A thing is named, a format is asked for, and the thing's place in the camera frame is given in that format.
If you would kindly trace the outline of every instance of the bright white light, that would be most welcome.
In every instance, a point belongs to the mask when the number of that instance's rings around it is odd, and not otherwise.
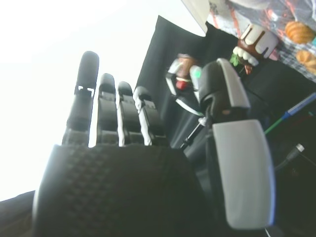
[[[136,2],[7,2],[0,9],[0,200],[37,188],[61,143],[82,54],[99,55],[99,77],[110,73],[134,88],[157,21]]]

